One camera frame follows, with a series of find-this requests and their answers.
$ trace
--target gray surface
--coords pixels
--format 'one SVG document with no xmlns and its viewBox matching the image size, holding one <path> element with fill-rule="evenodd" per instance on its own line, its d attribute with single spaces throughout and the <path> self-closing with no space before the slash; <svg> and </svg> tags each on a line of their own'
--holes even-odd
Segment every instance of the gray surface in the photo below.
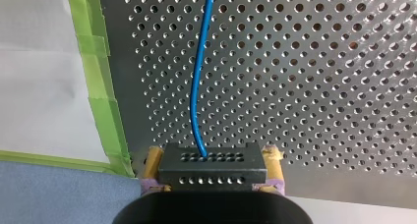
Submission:
<svg viewBox="0 0 417 224">
<path fill-rule="evenodd" d="M 204 1 L 102 0 L 138 169 L 151 144 L 194 143 L 188 95 Z M 208 151 L 273 142 L 290 195 L 417 208 L 414 0 L 213 7 L 199 106 Z"/>
<path fill-rule="evenodd" d="M 173 191 L 251 191 L 263 184 L 267 167 L 257 143 L 246 147 L 212 148 L 208 158 L 195 147 L 169 143 L 159 165 L 159 181 Z"/>
<path fill-rule="evenodd" d="M 138 180 L 0 162 L 0 223 L 105 224 L 141 195 Z"/>
</svg>

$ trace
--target cable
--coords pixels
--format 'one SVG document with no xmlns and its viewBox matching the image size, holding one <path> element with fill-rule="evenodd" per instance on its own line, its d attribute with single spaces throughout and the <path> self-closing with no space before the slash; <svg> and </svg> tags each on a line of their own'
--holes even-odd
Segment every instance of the cable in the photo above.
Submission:
<svg viewBox="0 0 417 224">
<path fill-rule="evenodd" d="M 202 157 L 207 157 L 208 152 L 206 151 L 205 143 L 203 142 L 202 135 L 200 134 L 199 119 L 197 117 L 197 99 L 199 98 L 200 75 L 202 71 L 203 59 L 205 57 L 205 43 L 209 32 L 212 2 L 213 0 L 206 0 L 202 28 L 200 29 L 199 45 L 197 47 L 196 63 L 194 65 L 193 83 L 191 84 L 190 97 L 191 127 L 197 148 L 199 149 Z"/>
</svg>

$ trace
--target hole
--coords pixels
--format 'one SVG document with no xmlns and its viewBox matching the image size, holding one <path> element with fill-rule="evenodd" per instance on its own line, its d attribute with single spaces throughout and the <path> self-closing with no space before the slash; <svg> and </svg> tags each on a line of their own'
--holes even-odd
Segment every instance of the hole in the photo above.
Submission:
<svg viewBox="0 0 417 224">
<path fill-rule="evenodd" d="M 150 11 L 152 13 L 157 13 L 157 7 L 156 6 L 150 6 Z"/>
<path fill-rule="evenodd" d="M 336 11 L 337 11 L 337 12 L 342 12 L 342 11 L 344 11 L 344 5 L 343 5 L 342 3 L 338 3 L 338 4 L 336 5 Z"/>
<path fill-rule="evenodd" d="M 258 5 L 258 6 L 257 6 L 257 12 L 258 12 L 258 13 L 263 12 L 263 11 L 264 11 L 264 8 L 265 8 L 265 7 L 264 7 L 264 5 Z"/>
<path fill-rule="evenodd" d="M 359 3 L 356 6 L 356 11 L 360 12 L 364 12 L 366 10 L 366 5 L 364 3 Z"/>
<path fill-rule="evenodd" d="M 256 31 L 261 31 L 264 29 L 264 25 L 263 24 L 257 24 L 257 26 L 255 27 Z"/>
<path fill-rule="evenodd" d="M 310 48 L 312 48 L 312 49 L 317 49 L 317 48 L 319 48 L 319 43 L 318 43 L 317 41 L 313 41 L 313 42 L 310 44 Z"/>
<path fill-rule="evenodd" d="M 142 11 L 142 8 L 140 6 L 135 6 L 133 10 L 135 13 L 139 14 Z"/>
<path fill-rule="evenodd" d="M 334 24 L 334 25 L 333 25 L 333 27 L 332 27 L 332 29 L 333 29 L 334 31 L 341 30 L 341 24 Z"/>
<path fill-rule="evenodd" d="M 358 48 L 358 43 L 355 42 L 355 41 L 350 42 L 349 48 L 350 49 L 357 49 Z"/>
<path fill-rule="evenodd" d="M 359 31 L 359 30 L 361 30 L 361 29 L 362 29 L 362 25 L 361 25 L 361 24 L 354 24 L 352 29 L 353 29 L 354 31 Z"/>
<path fill-rule="evenodd" d="M 238 6 L 237 6 L 237 11 L 238 11 L 239 13 L 243 13 L 243 12 L 245 12 L 245 6 L 244 6 L 244 5 L 238 5 Z"/>
<path fill-rule="evenodd" d="M 323 4 L 317 4 L 316 5 L 316 12 L 321 12 L 325 9 L 325 6 Z"/>
<path fill-rule="evenodd" d="M 280 12 L 282 12 L 284 10 L 284 6 L 282 5 L 282 4 L 277 4 L 276 6 L 275 6 L 275 11 L 277 12 L 277 13 L 280 13 Z"/>
<path fill-rule="evenodd" d="M 314 31 L 318 31 L 318 30 L 320 30 L 320 29 L 322 29 L 322 25 L 321 25 L 321 24 L 314 24 L 314 25 L 313 25 L 313 30 L 314 30 Z"/>
<path fill-rule="evenodd" d="M 240 177 L 240 178 L 237 179 L 236 182 L 237 182 L 237 184 L 241 184 L 242 185 L 242 184 L 245 183 L 245 178 L 244 177 Z"/>
<path fill-rule="evenodd" d="M 185 12 L 185 13 L 189 14 L 189 13 L 191 13 L 192 11 L 193 11 L 193 8 L 191 8 L 191 6 L 186 5 L 186 6 L 184 7 L 184 12 Z"/>
<path fill-rule="evenodd" d="M 295 6 L 295 11 L 302 12 L 304 10 L 304 6 L 302 4 L 297 4 Z"/>
<path fill-rule="evenodd" d="M 410 8 L 411 8 L 411 6 L 410 6 L 410 4 L 408 4 L 408 3 L 403 3 L 403 4 L 401 4 L 401 5 L 399 6 L 399 10 L 400 10 L 401 12 L 407 12 L 407 11 L 409 11 L 409 10 L 410 10 Z"/>
<path fill-rule="evenodd" d="M 281 46 L 281 43 L 279 41 L 276 41 L 273 43 L 273 48 L 274 49 L 279 49 L 279 47 Z"/>
<path fill-rule="evenodd" d="M 220 7 L 218 8 L 218 12 L 220 13 L 225 13 L 226 11 L 227 11 L 226 5 L 220 5 Z"/>
<path fill-rule="evenodd" d="M 387 9 L 388 9 L 388 4 L 387 4 L 387 3 L 381 3 L 381 4 L 378 6 L 378 10 L 379 10 L 380 12 L 386 11 Z"/>
</svg>

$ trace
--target perforated metal box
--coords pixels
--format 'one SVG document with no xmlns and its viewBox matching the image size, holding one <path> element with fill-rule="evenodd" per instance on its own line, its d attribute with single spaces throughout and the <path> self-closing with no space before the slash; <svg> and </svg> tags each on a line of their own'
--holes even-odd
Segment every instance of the perforated metal box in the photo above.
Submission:
<svg viewBox="0 0 417 224">
<path fill-rule="evenodd" d="M 251 191 L 264 184 L 267 168 L 257 143 L 239 148 L 213 148 L 208 158 L 195 147 L 169 143 L 159 164 L 161 184 L 173 191 Z"/>
<path fill-rule="evenodd" d="M 126 137 L 194 144 L 205 0 L 101 0 Z M 291 196 L 417 208 L 416 0 L 215 0 L 200 85 L 208 151 L 275 143 Z"/>
</svg>

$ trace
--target white paper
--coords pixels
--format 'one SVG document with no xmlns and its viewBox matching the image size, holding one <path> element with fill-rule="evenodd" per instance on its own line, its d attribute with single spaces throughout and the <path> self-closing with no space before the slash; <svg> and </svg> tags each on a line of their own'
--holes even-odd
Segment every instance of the white paper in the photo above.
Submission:
<svg viewBox="0 0 417 224">
<path fill-rule="evenodd" d="M 0 150 L 109 163 L 68 0 L 0 0 Z"/>
</svg>

